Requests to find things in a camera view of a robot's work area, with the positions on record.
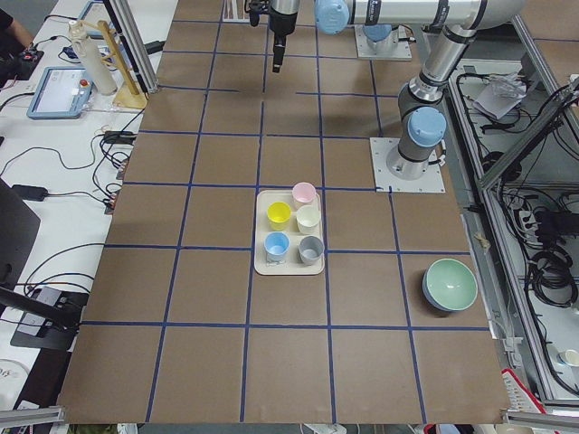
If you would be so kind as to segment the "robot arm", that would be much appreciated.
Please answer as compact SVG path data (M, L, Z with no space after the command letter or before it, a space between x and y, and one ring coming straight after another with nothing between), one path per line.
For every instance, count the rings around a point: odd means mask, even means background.
M318 30L334 35L359 25L378 41L385 28L419 24L441 34L421 71L404 85L398 104L402 114L419 107L434 107L442 99L448 78L471 44L477 31L502 25L518 14L524 1L316 1Z
M393 49L399 43L397 26L390 24L364 25L362 30L366 43L374 51Z

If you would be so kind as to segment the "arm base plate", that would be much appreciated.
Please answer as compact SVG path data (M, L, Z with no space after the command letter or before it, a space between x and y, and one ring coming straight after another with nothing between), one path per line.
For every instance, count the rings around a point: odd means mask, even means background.
M410 61L412 59L409 38L404 27L397 27L380 42L371 41L362 25L355 26L357 57L363 60Z
M441 167L434 148L429 159L414 163L398 152L399 138L371 137L375 189L384 193L445 193Z

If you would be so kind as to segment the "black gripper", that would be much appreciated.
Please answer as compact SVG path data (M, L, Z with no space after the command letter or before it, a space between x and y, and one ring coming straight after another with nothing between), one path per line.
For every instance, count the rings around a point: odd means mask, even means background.
M274 33L272 71L279 73L283 64L287 36L295 31L297 14L270 12L269 27Z

